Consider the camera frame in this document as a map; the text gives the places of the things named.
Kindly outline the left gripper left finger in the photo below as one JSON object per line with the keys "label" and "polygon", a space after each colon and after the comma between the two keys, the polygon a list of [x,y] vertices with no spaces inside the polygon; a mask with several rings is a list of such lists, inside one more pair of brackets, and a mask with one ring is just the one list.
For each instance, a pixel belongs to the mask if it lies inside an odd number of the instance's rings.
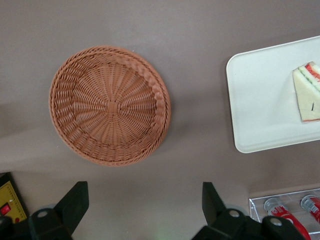
{"label": "left gripper left finger", "polygon": [[86,181],[77,182],[53,207],[34,212],[28,220],[33,240],[71,240],[89,208]]}

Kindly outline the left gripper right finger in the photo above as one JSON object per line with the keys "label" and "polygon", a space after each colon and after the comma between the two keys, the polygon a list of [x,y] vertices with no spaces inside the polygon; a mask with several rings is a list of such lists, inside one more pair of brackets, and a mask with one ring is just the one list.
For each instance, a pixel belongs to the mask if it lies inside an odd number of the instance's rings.
{"label": "left gripper right finger", "polygon": [[207,225],[194,240],[249,240],[247,218],[235,208],[227,208],[211,182],[202,184],[202,211]]}

